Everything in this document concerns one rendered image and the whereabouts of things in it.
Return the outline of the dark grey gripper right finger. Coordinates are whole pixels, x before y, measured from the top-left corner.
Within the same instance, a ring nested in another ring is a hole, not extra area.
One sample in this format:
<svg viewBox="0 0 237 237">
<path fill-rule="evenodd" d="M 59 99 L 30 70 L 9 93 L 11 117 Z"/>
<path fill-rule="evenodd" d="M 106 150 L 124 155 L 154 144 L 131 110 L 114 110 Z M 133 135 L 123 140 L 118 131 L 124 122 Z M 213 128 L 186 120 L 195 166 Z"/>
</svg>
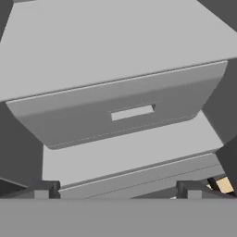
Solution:
<svg viewBox="0 0 237 237">
<path fill-rule="evenodd" d="M 177 181 L 177 198 L 187 199 L 234 199 L 233 195 L 211 190 L 200 181 Z"/>
</svg>

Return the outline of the tan and black block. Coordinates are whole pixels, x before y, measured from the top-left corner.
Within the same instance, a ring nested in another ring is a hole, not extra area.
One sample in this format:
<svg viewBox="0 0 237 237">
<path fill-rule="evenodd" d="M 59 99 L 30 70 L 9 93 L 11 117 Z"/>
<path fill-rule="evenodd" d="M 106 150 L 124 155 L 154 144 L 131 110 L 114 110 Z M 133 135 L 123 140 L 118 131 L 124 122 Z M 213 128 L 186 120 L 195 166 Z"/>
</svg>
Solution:
<svg viewBox="0 0 237 237">
<path fill-rule="evenodd" d="M 231 186 L 231 183 L 227 177 L 215 180 L 214 178 L 209 178 L 208 187 L 214 191 L 219 191 L 224 194 L 235 195 L 235 192 Z"/>
</svg>

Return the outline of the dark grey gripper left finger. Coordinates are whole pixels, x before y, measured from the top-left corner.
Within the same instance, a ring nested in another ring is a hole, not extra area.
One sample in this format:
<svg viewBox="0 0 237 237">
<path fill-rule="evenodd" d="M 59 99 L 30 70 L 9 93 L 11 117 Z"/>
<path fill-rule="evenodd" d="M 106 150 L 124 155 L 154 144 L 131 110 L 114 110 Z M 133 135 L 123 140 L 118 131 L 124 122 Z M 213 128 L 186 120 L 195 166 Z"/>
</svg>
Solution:
<svg viewBox="0 0 237 237">
<path fill-rule="evenodd" d="M 10 181 L 0 180 L 0 198 L 59 199 L 59 181 L 37 181 L 23 186 Z"/>
</svg>

